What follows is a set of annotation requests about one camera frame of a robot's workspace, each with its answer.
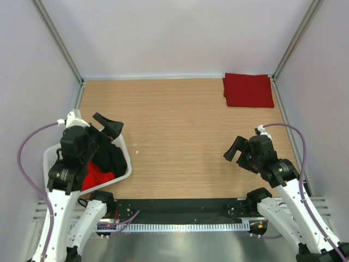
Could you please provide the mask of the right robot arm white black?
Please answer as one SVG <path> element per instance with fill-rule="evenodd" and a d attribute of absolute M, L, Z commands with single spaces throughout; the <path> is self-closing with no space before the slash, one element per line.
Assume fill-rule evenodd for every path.
<path fill-rule="evenodd" d="M 265 188 L 258 188 L 246 195 L 248 214 L 261 215 L 271 222 L 294 247 L 296 261 L 348 261 L 348 243 L 340 241 L 326 225 L 301 184 L 297 169 L 288 159 L 278 157 L 268 136 L 238 136 L 224 158 L 232 161 L 237 152 L 241 152 L 238 166 L 260 174 L 289 210 L 285 212 Z"/>

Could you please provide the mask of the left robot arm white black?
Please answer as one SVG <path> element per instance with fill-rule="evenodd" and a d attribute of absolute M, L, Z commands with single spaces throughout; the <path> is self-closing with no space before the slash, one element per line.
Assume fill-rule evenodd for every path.
<path fill-rule="evenodd" d="M 57 121 L 65 130 L 56 151 L 57 160 L 48 171 L 47 213 L 32 261 L 81 261 L 83 249 L 97 223 L 115 213 L 113 194 L 95 191 L 83 215 L 70 227 L 89 163 L 97 153 L 106 152 L 112 146 L 124 126 L 99 113 L 93 117 L 102 125 L 102 130 L 84 121 L 77 110 Z"/>

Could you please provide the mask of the black t shirt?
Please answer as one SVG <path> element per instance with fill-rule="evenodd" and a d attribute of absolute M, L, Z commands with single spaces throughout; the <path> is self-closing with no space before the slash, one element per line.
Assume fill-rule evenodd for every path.
<path fill-rule="evenodd" d="M 115 178 L 125 175 L 127 162 L 122 150 L 114 144 L 109 144 L 93 158 L 94 163 L 102 172 L 112 172 Z"/>

